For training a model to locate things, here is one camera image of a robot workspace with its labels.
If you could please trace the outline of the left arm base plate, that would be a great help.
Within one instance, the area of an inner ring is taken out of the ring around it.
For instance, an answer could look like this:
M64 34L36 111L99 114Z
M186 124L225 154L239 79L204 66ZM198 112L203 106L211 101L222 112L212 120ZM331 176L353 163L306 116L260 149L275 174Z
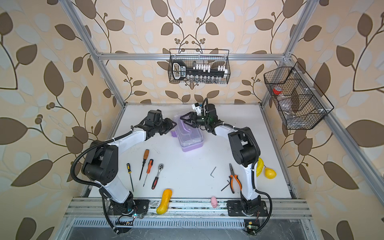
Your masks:
M134 214L144 216L149 210L150 200L147 199L132 199L127 200L123 204L111 201L108 207L108 215L112 216L129 216L132 217Z

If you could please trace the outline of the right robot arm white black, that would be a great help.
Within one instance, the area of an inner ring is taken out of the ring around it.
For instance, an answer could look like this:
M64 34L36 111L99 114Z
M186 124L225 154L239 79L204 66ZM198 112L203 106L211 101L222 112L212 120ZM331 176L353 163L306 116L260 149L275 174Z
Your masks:
M261 156L260 147L249 127L238 128L219 119L214 104L203 102L193 105L193 111L180 116L184 124L200 129L215 136L221 136L229 141L235 162L244 170L244 181L240 181L233 167L230 167L230 186L236 181L240 187L241 215L259 218L261 213L266 213L267 218L263 223L247 225L248 235L256 236L268 223L273 210L271 196L257 188L257 167Z

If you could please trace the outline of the orange handle screwdriver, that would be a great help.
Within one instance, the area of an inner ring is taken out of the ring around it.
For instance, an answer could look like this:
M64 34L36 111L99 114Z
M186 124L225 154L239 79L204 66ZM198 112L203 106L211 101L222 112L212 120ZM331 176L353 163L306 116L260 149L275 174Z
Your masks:
M143 187L145 186L147 177L148 177L149 173L151 172L153 163L154 163L154 160L153 160L153 159L150 159L150 161L149 161L149 163L148 163L148 168L147 168L147 171L146 171L146 174L147 174L147 175L146 175L145 181L144 181L144 183L143 183Z

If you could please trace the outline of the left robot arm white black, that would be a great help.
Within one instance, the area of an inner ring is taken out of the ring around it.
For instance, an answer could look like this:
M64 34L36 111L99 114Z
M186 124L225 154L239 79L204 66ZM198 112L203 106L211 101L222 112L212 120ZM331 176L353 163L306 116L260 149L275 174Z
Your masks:
M115 234L119 235L121 231L111 221L105 201L109 201L123 216L135 217L140 209L134 201L133 192L126 188L118 177L119 156L155 134L166 135L176 126L177 123L164 118L160 110L151 110L139 124L132 126L129 132L106 141L92 142L72 163L72 179L99 190L104 216Z

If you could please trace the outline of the brown handle screwdriver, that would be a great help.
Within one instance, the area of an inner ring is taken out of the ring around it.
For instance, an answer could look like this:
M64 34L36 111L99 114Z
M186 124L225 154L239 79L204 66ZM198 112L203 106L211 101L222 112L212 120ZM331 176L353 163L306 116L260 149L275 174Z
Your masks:
M143 174L144 166L145 166L145 163L146 163L146 161L147 161L147 159L148 159L149 153L150 153L150 150L149 150L149 149L146 149L145 152L144 152L143 162L142 162L142 169L141 169L141 173L140 173L139 180L141 180L141 178L142 178L142 174Z

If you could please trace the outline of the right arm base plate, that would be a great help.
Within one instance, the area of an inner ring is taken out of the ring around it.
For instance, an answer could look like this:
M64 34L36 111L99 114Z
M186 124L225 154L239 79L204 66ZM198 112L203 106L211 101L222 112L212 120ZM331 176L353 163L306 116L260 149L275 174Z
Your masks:
M265 201L232 200L227 201L227 210L230 217L267 217L268 210Z

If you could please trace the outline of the purple clear plastic tool box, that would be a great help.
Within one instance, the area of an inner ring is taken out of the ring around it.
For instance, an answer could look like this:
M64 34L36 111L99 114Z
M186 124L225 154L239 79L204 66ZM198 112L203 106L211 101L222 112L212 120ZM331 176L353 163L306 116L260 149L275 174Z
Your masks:
M183 152L189 152L201 148L204 145L204 136L202 131L199 128L192 128L191 126L185 124L180 117L181 115L176 115L173 118L173 121L177 125L173 128L173 130L171 130L172 137L179 140L179 144Z

